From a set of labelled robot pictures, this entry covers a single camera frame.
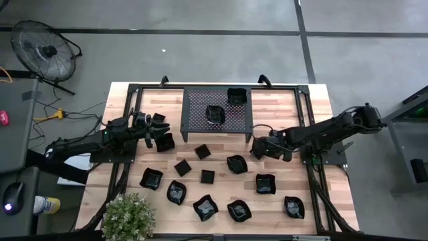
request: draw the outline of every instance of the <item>gray floor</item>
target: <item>gray floor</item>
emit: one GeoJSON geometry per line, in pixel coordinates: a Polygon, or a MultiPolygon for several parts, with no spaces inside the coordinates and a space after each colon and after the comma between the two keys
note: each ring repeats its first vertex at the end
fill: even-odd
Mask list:
{"type": "MultiPolygon", "coordinates": [[[[308,31],[427,32],[424,0],[301,0],[308,31]]],[[[14,0],[0,24],[33,19],[55,27],[126,29],[298,30],[291,0],[14,0]]],[[[0,33],[0,66],[23,69],[0,33]]],[[[105,101],[113,81],[254,82],[266,74],[272,82],[307,83],[299,37],[240,35],[96,35],[68,34],[84,56],[60,91],[56,107],[82,110],[105,101]]],[[[370,102],[387,115],[398,103],[428,84],[428,38],[310,37],[317,83],[327,84],[334,114],[370,102]]],[[[40,101],[51,102],[51,87],[40,86],[40,101]]],[[[93,110],[102,114],[104,106],[93,110]]],[[[37,106],[35,116],[43,116],[37,106]]],[[[46,143],[88,132],[92,120],[43,123],[46,143]]],[[[406,179],[388,130],[356,135],[346,151],[352,196],[360,229],[369,234],[428,239],[428,195],[393,197],[390,190],[406,179]]],[[[30,147],[38,145],[34,141],[30,147]]],[[[59,214],[44,217],[40,232],[69,230],[81,189],[57,187],[43,175],[40,193],[65,200],[59,214]]]]}

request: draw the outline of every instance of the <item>computer mouse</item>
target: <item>computer mouse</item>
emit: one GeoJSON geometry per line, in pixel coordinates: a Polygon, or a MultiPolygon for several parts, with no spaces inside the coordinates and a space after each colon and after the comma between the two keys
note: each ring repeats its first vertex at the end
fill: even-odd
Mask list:
{"type": "Polygon", "coordinates": [[[24,183],[15,182],[3,193],[3,211],[7,215],[19,213],[23,206],[24,183]]]}

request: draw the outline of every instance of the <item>potted plant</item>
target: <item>potted plant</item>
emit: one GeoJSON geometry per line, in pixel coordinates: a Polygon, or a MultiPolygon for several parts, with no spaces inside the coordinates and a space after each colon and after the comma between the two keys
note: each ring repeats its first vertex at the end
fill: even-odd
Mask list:
{"type": "Polygon", "coordinates": [[[152,236],[155,224],[154,209],[146,198],[127,193],[107,204],[101,230],[109,241],[144,240],[152,236]]]}

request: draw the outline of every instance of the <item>wooden tabletop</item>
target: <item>wooden tabletop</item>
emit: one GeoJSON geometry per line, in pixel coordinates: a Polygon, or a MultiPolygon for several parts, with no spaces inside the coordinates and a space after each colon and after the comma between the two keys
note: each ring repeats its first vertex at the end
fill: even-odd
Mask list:
{"type": "MultiPolygon", "coordinates": [[[[108,95],[103,121],[122,116],[126,100],[128,82],[113,82],[108,95]]],[[[310,96],[315,121],[323,121],[332,116],[327,87],[310,84],[310,96]]],[[[175,149],[157,153],[156,148],[148,149],[144,141],[138,143],[135,163],[131,165],[127,192],[146,196],[156,208],[156,228],[154,233],[186,234],[315,234],[314,214],[310,199],[308,176],[302,165],[300,154],[294,153],[291,162],[264,157],[257,160],[249,154],[252,141],[245,144],[244,134],[189,133],[188,143],[180,134],[181,106],[183,90],[145,90],[142,95],[141,111],[155,112],[166,116],[171,124],[175,149]],[[194,148],[207,144],[211,155],[200,161],[194,148]],[[234,175],[227,167],[226,157],[242,155],[247,161],[248,172],[234,175]],[[180,177],[174,165],[186,159],[192,170],[180,177]],[[139,186],[144,170],[150,167],[164,173],[160,187],[153,191],[139,186]],[[215,171],[213,185],[200,182],[201,170],[215,171]],[[260,195],[255,192],[255,176],[270,173],[276,177],[276,194],[260,195]],[[167,199],[167,189],[172,180],[184,183],[187,195],[181,206],[167,199]],[[193,209],[193,203],[210,194],[219,212],[205,222],[201,222],[193,209]],[[296,196],[304,202],[306,211],[303,220],[289,218],[284,213],[284,197],[296,196]],[[252,218],[243,223],[232,220],[227,204],[242,199],[247,203],[252,218]]],[[[303,102],[308,125],[306,106],[303,102]]],[[[275,129],[298,126],[294,93],[289,90],[253,90],[253,123],[271,125],[275,129]]],[[[268,129],[256,128],[254,135],[266,136],[268,129]]],[[[102,164],[88,177],[85,194],[76,228],[86,225],[106,199],[112,165],[102,164]]],[[[345,220],[355,229],[358,222],[349,184],[345,174],[336,166],[325,166],[330,199],[345,220]]],[[[327,227],[324,205],[320,202],[323,224],[327,227]]]]}

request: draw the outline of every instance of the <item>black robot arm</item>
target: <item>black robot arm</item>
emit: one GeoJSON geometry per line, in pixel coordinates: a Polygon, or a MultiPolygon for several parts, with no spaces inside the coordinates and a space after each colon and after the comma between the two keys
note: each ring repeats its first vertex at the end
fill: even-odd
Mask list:
{"type": "Polygon", "coordinates": [[[132,115],[134,122],[131,127],[128,127],[127,118],[116,118],[108,121],[104,130],[97,131],[93,135],[73,139],[59,138],[46,147],[46,160],[63,162],[82,153],[125,155],[139,139],[145,139],[146,146],[153,148],[151,139],[163,136],[170,129],[169,124],[156,123],[149,114],[134,112],[132,115]]]}
{"type": "Polygon", "coordinates": [[[268,137],[253,140],[250,152],[258,159],[263,155],[276,159],[284,155],[284,161],[290,161],[291,152],[300,151],[297,148],[310,152],[312,156],[319,156],[333,144],[352,135],[377,133],[385,126],[377,108],[366,103],[365,106],[353,106],[336,117],[309,127],[291,127],[280,131],[271,128],[268,137]]]}

